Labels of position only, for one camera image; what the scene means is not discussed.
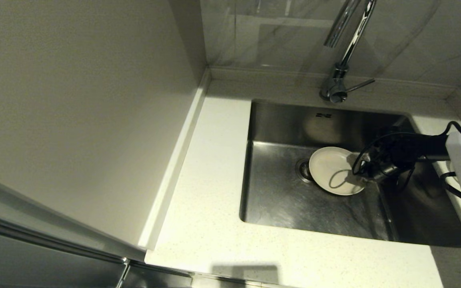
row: marble tile wall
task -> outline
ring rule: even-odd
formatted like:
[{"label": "marble tile wall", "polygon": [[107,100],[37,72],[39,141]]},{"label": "marble tile wall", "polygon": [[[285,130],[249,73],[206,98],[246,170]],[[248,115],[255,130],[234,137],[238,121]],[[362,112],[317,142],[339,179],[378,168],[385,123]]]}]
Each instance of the marble tile wall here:
[{"label": "marble tile wall", "polygon": [[[346,43],[323,46],[344,0],[200,2],[212,66],[328,73]],[[461,1],[378,0],[350,66],[355,76],[460,85]]]}]

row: speckled countertop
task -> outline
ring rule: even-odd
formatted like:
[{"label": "speckled countertop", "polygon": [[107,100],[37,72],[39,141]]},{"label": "speckled countertop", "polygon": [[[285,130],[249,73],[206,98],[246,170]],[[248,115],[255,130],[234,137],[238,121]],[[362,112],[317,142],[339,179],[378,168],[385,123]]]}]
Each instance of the speckled countertop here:
[{"label": "speckled countertop", "polygon": [[[155,250],[146,263],[295,287],[461,287],[461,249],[240,220],[251,100],[408,114],[420,133],[457,116],[438,97],[357,92],[335,106],[303,86],[213,80]],[[436,166],[445,171],[445,164]],[[461,211],[461,200],[451,196]]]}]

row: stainless steel sink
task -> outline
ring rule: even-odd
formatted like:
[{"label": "stainless steel sink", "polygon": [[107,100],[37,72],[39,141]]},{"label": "stainless steel sink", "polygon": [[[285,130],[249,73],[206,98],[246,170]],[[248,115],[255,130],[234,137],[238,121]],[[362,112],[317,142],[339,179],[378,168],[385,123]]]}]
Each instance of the stainless steel sink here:
[{"label": "stainless steel sink", "polygon": [[324,146],[358,152],[402,115],[253,102],[240,208],[245,222],[387,241],[461,247],[461,222],[431,164],[396,182],[338,196],[307,177],[304,162]]}]

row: refrigerator door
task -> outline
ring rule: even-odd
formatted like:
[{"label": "refrigerator door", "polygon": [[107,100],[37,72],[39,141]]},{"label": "refrigerator door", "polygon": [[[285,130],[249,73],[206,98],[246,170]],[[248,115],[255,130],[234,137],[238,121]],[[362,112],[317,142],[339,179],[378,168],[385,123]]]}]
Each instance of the refrigerator door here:
[{"label": "refrigerator door", "polygon": [[115,288],[125,268],[0,235],[0,287]]},{"label": "refrigerator door", "polygon": [[191,283],[188,274],[132,262],[121,288],[186,288]]}]

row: faucet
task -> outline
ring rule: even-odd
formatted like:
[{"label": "faucet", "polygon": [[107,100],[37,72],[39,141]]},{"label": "faucet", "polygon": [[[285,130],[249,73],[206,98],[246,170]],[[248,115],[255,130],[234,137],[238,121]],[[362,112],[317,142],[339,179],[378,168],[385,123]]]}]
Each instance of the faucet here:
[{"label": "faucet", "polygon": [[[334,48],[337,45],[337,42],[343,34],[351,15],[353,15],[353,12],[359,5],[360,1],[361,0],[346,0],[346,3],[344,3],[341,7],[337,18],[333,23],[330,33],[328,33],[324,44],[325,46]],[[366,0],[362,19],[355,29],[355,33],[353,33],[353,37],[351,38],[348,47],[340,58],[341,60],[334,64],[328,79],[323,83],[323,87],[320,90],[320,96],[324,100],[328,100],[332,103],[343,102],[348,97],[348,92],[375,82],[375,79],[373,78],[348,89],[344,86],[344,76],[346,76],[346,72],[348,72],[349,69],[348,62],[350,61],[351,55],[357,46],[357,42],[359,42],[362,33],[364,33],[364,29],[366,29],[366,25],[371,18],[373,9],[375,8],[375,3],[375,0]]]}]

